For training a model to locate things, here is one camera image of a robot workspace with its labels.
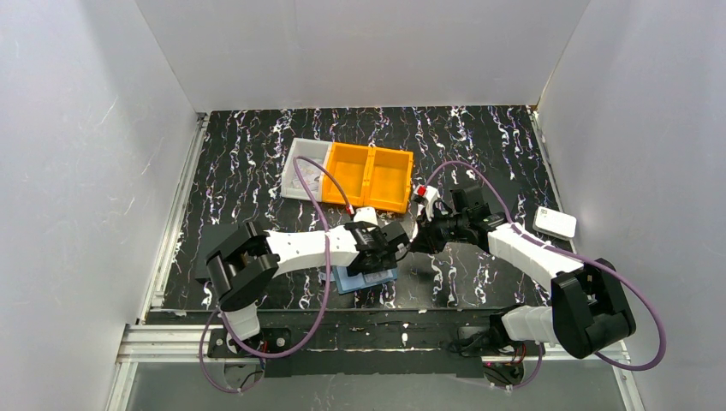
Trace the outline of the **blue card holder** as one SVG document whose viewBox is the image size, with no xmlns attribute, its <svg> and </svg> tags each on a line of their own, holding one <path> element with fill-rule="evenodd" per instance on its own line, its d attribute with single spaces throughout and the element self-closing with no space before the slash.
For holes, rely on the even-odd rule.
<svg viewBox="0 0 726 411">
<path fill-rule="evenodd" d="M 374 287 L 379 284 L 395 281 L 397 277 L 397 269 L 349 276 L 346 267 L 332 266 L 330 280 L 333 283 L 336 283 L 338 293 L 340 295 L 344 295 Z"/>
</svg>

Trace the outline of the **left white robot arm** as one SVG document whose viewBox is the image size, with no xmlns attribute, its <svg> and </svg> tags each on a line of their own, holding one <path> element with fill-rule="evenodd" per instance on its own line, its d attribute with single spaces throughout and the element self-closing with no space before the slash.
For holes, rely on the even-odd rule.
<svg viewBox="0 0 726 411">
<path fill-rule="evenodd" d="M 208 254 L 196 277 L 212 283 L 232 331 L 248 339 L 260 332 L 256 300 L 273 278 L 330 267 L 340 294 L 387 283 L 396 279 L 396 255 L 409 239 L 399 223 L 348 222 L 328 232 L 284 233 L 251 222 L 210 227 L 203 243 Z"/>
</svg>

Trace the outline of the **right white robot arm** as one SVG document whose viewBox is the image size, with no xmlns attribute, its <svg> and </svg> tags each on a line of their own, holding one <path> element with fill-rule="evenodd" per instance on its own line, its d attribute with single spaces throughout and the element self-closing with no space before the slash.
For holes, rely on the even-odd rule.
<svg viewBox="0 0 726 411">
<path fill-rule="evenodd" d="M 511 264 L 550 295 L 547 307 L 514 305 L 490 316 L 485 340 L 502 348 L 515 342 L 553 343 L 582 359 L 636 331 L 622 284 L 608 262 L 582 263 L 532 242 L 503 212 L 491 211 L 478 188 L 455 189 L 446 205 L 432 186 L 414 190 L 416 228 L 410 250 L 436 254 L 450 242 L 466 243 Z"/>
</svg>

